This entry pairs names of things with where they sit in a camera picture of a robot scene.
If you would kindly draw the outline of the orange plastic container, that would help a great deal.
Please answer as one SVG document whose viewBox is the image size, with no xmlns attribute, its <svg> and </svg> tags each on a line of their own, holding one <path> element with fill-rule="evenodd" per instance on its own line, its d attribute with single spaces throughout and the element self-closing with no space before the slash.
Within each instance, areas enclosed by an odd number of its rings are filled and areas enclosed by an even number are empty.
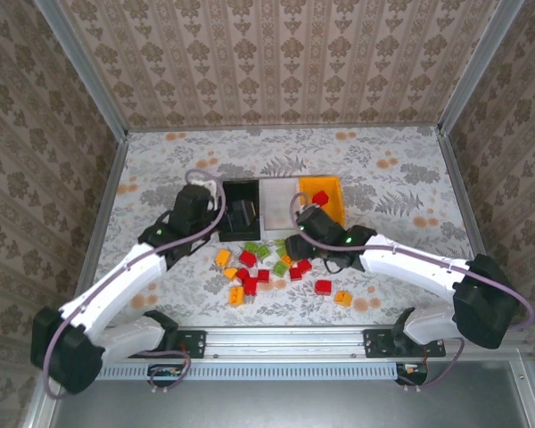
<svg viewBox="0 0 535 428">
<path fill-rule="evenodd" d="M 319 191 L 325 191 L 329 196 L 329 202 L 320 208 L 329 216 L 330 219 L 339 223 L 341 226 L 345 226 L 346 211 L 342 196 L 342 185 L 338 177 L 300 177 L 299 190 L 301 193 L 307 195 L 307 199 L 311 203 L 313 203 L 311 198 L 315 193 Z"/>
</svg>

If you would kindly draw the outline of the white plastic container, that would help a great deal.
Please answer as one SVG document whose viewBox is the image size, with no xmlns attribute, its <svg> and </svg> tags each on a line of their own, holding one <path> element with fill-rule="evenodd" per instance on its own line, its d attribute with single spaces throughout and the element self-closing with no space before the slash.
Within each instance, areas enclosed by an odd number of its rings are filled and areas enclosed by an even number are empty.
<svg viewBox="0 0 535 428">
<path fill-rule="evenodd" d="M 259 181 L 260 234 L 263 239 L 286 238 L 295 234 L 290 204 L 300 191 L 296 177 L 262 178 Z"/>
</svg>

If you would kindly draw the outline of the black plastic container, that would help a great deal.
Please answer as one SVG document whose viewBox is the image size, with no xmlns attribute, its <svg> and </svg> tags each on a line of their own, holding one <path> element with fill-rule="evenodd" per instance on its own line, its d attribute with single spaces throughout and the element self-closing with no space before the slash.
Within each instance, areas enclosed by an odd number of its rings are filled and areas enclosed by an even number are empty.
<svg viewBox="0 0 535 428">
<path fill-rule="evenodd" d="M 258 241 L 260 238 L 259 181 L 254 179 L 224 181 L 223 188 L 226 194 L 226 211 L 218 227 L 219 240 L 221 242 Z M 232 202 L 239 200 L 253 201 L 256 215 L 241 216 L 234 214 L 232 212 Z M 254 228 L 251 231 L 228 231 L 227 220 L 229 216 L 253 221 Z"/>
</svg>

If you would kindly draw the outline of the aluminium frame post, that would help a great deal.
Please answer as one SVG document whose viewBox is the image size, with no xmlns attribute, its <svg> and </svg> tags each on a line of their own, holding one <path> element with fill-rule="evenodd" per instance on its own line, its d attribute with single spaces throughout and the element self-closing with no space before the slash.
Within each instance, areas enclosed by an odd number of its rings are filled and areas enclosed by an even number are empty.
<svg viewBox="0 0 535 428">
<path fill-rule="evenodd" d="M 438 121 L 439 131 L 448 135 L 456 125 L 473 91 L 480 83 L 483 74 L 490 66 L 507 31 L 523 6 L 524 0 L 499 0 L 495 12 L 484 28 L 472 56 L 465 66 L 457 85 Z"/>
<path fill-rule="evenodd" d="M 93 56 L 86 52 L 59 0 L 35 0 L 37 8 L 66 53 L 87 92 L 119 144 L 127 138 L 128 126 L 97 72 Z"/>
</svg>

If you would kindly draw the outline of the aluminium back rail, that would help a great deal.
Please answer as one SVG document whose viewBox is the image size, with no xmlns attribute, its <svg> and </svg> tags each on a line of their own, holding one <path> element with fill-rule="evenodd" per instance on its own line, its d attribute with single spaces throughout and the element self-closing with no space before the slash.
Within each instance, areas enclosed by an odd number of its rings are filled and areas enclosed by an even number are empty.
<svg viewBox="0 0 535 428">
<path fill-rule="evenodd" d="M 322 128 L 322 129 L 359 129 L 359 128 L 439 128 L 436 123 L 332 123 L 332 124 L 270 124 L 270 125 L 224 125 L 214 127 L 165 127 L 165 128 L 129 128 L 128 134 L 134 133 L 156 133 L 156 132 L 199 132 L 199 131 L 256 131 L 269 129 L 304 129 L 304 128 Z"/>
</svg>

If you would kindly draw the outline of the floral patterned table cover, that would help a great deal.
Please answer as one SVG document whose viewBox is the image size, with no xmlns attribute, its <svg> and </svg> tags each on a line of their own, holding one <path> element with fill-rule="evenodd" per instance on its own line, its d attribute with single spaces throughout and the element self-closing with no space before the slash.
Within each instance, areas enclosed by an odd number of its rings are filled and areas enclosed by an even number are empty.
<svg viewBox="0 0 535 428">
<path fill-rule="evenodd" d="M 434 128 L 303 128 L 256 131 L 135 133 L 111 210 L 96 274 L 106 275 L 140 233 L 172 208 L 189 169 L 225 180 L 247 177 L 336 176 L 346 220 L 418 250 L 470 259 L 465 231 Z M 439 298 L 399 279 L 346 269 L 328 273 L 315 262 L 300 281 L 271 276 L 244 304 L 229 304 L 231 282 L 215 258 L 212 239 L 151 282 L 113 318 L 113 325 L 157 309 L 183 326 L 386 325 L 406 308 Z M 315 293 L 329 280 L 329 296 Z M 348 308 L 334 302 L 352 295 Z"/>
</svg>

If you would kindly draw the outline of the grey metal sheet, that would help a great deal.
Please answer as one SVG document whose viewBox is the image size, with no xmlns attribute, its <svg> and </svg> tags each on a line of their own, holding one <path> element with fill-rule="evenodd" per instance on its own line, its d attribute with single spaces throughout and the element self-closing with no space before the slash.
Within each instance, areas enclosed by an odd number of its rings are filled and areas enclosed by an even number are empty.
<svg viewBox="0 0 535 428">
<path fill-rule="evenodd" d="M 98 382 L 53 428 L 529 428 L 509 367 L 459 363 L 433 387 L 393 381 Z"/>
</svg>

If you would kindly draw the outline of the small connector board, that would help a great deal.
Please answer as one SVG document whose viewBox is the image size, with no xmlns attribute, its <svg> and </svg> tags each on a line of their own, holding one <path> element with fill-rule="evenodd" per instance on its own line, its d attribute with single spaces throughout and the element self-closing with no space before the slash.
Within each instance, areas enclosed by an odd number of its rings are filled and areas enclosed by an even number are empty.
<svg viewBox="0 0 535 428">
<path fill-rule="evenodd" d="M 185 370 L 182 363 L 150 365 L 147 368 L 148 383 L 155 388 L 171 388 Z"/>
<path fill-rule="evenodd" d="M 425 363 L 397 363 L 397 379 L 395 382 L 402 386 L 420 386 L 426 382 L 428 368 Z"/>
</svg>

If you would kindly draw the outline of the aluminium side rail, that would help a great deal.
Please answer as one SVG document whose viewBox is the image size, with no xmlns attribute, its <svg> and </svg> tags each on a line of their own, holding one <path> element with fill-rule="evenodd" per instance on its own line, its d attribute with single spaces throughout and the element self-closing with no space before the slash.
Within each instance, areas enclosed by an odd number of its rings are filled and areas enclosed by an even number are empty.
<svg viewBox="0 0 535 428">
<path fill-rule="evenodd" d="M 123 140 L 118 144 L 115 158 L 111 165 L 110 175 L 105 186 L 103 198 L 95 221 L 95 227 L 87 248 L 84 263 L 79 275 L 74 297 L 77 298 L 87 291 L 93 284 L 95 272 L 99 263 L 103 242 L 106 236 L 111 210 L 118 191 L 119 181 L 125 166 L 128 153 L 128 141 Z"/>
<path fill-rule="evenodd" d="M 483 322 L 506 330 L 517 310 L 518 300 L 505 273 L 486 254 L 449 139 L 438 134 L 438 140 L 474 255 L 474 259 L 464 265 L 455 260 L 452 267 L 441 268 L 439 278 L 449 280 L 450 292 L 458 292 L 459 321 L 469 325 L 473 322 L 472 316 L 481 316 Z"/>
</svg>

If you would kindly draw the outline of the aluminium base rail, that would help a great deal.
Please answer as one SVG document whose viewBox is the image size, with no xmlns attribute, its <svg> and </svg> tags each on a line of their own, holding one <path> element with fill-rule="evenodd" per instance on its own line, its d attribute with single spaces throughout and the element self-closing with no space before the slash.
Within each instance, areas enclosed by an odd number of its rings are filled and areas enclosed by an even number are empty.
<svg viewBox="0 0 535 428">
<path fill-rule="evenodd" d="M 207 330 L 207 359 L 363 358 L 363 330 L 351 326 L 222 327 Z"/>
</svg>

